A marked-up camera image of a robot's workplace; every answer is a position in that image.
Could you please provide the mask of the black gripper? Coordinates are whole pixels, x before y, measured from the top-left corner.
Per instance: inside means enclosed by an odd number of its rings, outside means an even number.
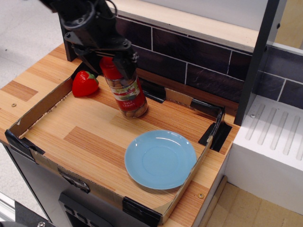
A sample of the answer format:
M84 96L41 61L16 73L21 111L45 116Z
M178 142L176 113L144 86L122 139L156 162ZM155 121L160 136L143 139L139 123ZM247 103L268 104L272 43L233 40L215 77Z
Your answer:
M64 39L75 54L97 75L103 75L102 57L113 57L113 64L125 79L131 79L137 68L138 54L132 44L116 30L116 18L70 17L63 19Z

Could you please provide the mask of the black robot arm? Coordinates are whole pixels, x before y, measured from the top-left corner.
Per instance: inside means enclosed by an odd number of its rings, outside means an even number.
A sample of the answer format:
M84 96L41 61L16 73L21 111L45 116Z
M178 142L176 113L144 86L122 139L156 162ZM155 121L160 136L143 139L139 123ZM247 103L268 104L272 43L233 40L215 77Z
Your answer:
M42 3L59 15L66 30L65 41L93 72L101 74L99 62L111 57L125 79L131 79L137 68L138 54L129 40L116 29L116 12L106 0L44 0Z

